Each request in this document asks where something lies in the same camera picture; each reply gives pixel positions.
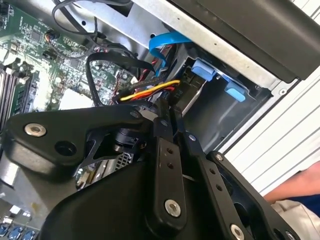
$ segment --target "chip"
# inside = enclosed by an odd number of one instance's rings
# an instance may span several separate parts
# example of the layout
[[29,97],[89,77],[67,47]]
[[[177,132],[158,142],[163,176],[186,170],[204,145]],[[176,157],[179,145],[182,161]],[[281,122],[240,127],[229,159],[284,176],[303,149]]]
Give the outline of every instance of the chip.
[[77,69],[79,67],[80,61],[77,59],[71,59],[70,66],[74,69]]
[[32,38],[33,40],[39,42],[40,39],[41,39],[41,34],[40,34],[39,32],[37,32],[37,31],[34,31],[34,30],[33,30],[32,33],[31,33],[31,38]]

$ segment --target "screw hole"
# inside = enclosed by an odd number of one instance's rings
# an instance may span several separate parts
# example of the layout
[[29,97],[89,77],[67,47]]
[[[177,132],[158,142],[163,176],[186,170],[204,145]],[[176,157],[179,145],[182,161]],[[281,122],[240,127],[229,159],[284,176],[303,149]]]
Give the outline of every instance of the screw hole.
[[167,164],[167,166],[168,166],[168,168],[170,168],[170,169],[174,169],[174,166],[173,166],[173,164],[172,164],[171,162],[169,162],[169,163]]
[[171,148],[167,148],[166,151],[170,154],[174,154],[174,151]]
[[169,205],[169,207],[172,209],[172,211],[174,211],[174,212],[176,212],[178,209],[177,209],[177,207],[176,207],[176,205],[174,205],[174,204],[170,204]]
[[219,184],[215,185],[215,187],[216,187],[216,189],[218,189],[220,192],[222,192],[222,187],[221,187]]
[[76,154],[77,148],[76,146],[69,141],[58,141],[54,145],[54,149],[56,152],[65,157],[71,157]]
[[241,232],[240,232],[238,229],[235,229],[234,232],[235,232],[238,236],[241,235]]
[[31,131],[34,133],[40,133],[41,129],[37,126],[33,126],[33,127],[31,127]]

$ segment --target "capacitor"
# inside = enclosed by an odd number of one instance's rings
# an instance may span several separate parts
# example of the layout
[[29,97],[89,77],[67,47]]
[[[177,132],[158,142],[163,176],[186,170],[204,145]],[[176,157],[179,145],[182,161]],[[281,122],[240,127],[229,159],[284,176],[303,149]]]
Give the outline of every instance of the capacitor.
[[59,83],[61,83],[61,81],[62,81],[62,79],[61,79],[61,77],[56,77],[55,78],[55,82],[57,83],[57,84],[59,84]]

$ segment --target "sleeve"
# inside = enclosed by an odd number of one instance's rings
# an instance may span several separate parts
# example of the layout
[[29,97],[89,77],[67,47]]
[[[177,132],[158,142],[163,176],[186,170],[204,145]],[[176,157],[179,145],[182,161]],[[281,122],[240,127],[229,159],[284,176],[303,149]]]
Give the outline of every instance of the sleeve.
[[273,209],[290,225],[301,240],[320,240],[320,218],[297,201],[276,201]]

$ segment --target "red wire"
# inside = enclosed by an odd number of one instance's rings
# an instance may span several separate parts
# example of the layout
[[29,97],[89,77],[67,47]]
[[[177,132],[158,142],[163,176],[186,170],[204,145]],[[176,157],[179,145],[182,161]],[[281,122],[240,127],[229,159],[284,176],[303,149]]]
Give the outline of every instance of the red wire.
[[[175,90],[175,88],[173,86],[167,86],[163,90],[173,91],[173,90]],[[151,96],[153,93],[154,92],[148,92],[148,93],[144,93],[144,94],[135,96],[130,101],[134,101],[134,100],[138,100],[138,99],[141,99],[141,98],[145,98],[145,97]]]

